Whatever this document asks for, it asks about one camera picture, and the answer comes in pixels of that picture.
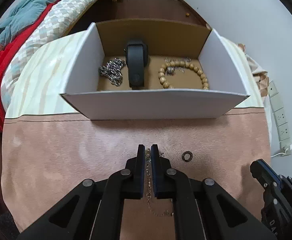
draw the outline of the electrical outlet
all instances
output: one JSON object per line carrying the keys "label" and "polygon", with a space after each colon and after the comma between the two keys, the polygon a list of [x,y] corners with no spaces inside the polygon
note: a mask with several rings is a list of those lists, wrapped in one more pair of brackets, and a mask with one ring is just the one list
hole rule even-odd
{"label": "electrical outlet", "polygon": [[284,108],[275,111],[273,114],[275,116],[277,126],[280,126],[287,122]]}
{"label": "electrical outlet", "polygon": [[278,90],[277,90],[275,83],[273,81],[271,81],[269,83],[268,94],[269,94],[269,97],[273,97],[274,95],[278,94]]}
{"label": "electrical outlet", "polygon": [[292,144],[291,144],[290,138],[279,142],[279,144],[280,144],[280,149],[282,150],[282,152],[286,153],[285,155],[292,154]]}
{"label": "electrical outlet", "polygon": [[283,141],[285,139],[290,138],[288,123],[284,123],[284,124],[278,126],[277,129],[278,129],[279,141]]}
{"label": "electrical outlet", "polygon": [[271,108],[272,108],[273,112],[284,107],[284,104],[282,103],[281,97],[279,94],[276,94],[270,98],[270,104],[271,104]]}
{"label": "electrical outlet", "polygon": [[290,144],[291,144],[290,138],[279,142],[280,149],[282,149],[283,151],[285,151],[286,149],[290,150]]}

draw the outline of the white wall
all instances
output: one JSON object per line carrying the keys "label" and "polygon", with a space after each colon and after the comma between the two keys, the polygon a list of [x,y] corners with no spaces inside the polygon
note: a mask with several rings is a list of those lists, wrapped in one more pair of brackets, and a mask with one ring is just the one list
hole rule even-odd
{"label": "white wall", "polygon": [[[292,15],[279,0],[185,0],[224,37],[247,53],[275,81],[292,140]],[[273,130],[272,153],[279,149]],[[292,177],[292,155],[272,158],[273,169]]]}

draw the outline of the metal chain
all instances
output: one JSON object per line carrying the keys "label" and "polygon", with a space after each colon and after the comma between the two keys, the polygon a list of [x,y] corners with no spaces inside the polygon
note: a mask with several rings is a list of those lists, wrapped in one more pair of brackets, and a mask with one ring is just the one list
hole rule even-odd
{"label": "metal chain", "polygon": [[126,66],[126,63],[120,58],[115,58],[106,63],[106,66],[99,67],[99,75],[105,76],[110,80],[110,83],[115,86],[120,86],[123,82],[121,69]]}
{"label": "metal chain", "polygon": [[[170,58],[170,57],[166,57],[165,58],[165,62],[172,62],[172,61],[183,61],[183,62],[190,62],[191,59],[189,57],[185,57],[185,58],[180,58],[180,59],[174,59],[174,58]],[[165,74],[166,75],[170,75],[173,76],[175,74],[175,70],[180,70],[182,73],[185,73],[185,67],[172,67],[169,66],[166,71]]]}
{"label": "metal chain", "polygon": [[[159,156],[164,157],[164,154],[160,152]],[[173,212],[169,212],[168,210],[165,210],[163,213],[158,214],[153,210],[153,207],[151,206],[151,202],[150,202],[151,197],[152,197],[152,195],[151,195],[151,176],[150,176],[151,157],[150,157],[150,149],[149,148],[147,148],[145,151],[145,158],[146,158],[146,174],[147,174],[147,179],[148,179],[148,182],[147,182],[148,183],[148,191],[146,193],[148,208],[153,213],[153,215],[156,217],[163,217],[163,216],[172,217],[174,215]]]}

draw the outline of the white cardboard box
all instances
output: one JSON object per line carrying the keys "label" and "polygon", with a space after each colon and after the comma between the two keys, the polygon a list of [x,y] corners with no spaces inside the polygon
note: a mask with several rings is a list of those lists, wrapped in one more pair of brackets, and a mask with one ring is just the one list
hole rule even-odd
{"label": "white cardboard box", "polygon": [[92,23],[69,63],[61,94],[91,120],[217,118],[249,97],[231,54],[214,29],[198,57],[209,90],[97,91],[98,67],[104,57],[97,25]]}

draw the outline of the metal screw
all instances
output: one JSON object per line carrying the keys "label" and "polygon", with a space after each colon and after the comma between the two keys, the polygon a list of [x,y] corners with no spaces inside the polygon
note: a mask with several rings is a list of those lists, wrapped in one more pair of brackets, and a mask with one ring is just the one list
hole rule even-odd
{"label": "metal screw", "polygon": [[168,175],[175,175],[177,173],[175,169],[168,169],[166,172]]}
{"label": "metal screw", "polygon": [[212,186],[215,184],[215,181],[213,179],[208,178],[208,179],[205,179],[205,184],[207,186]]}
{"label": "metal screw", "polygon": [[84,187],[90,187],[91,185],[93,185],[93,181],[91,179],[85,179],[83,181],[83,186]]}
{"label": "metal screw", "polygon": [[124,176],[127,176],[127,175],[130,174],[130,170],[129,169],[123,169],[123,170],[120,171],[120,174],[124,175]]}

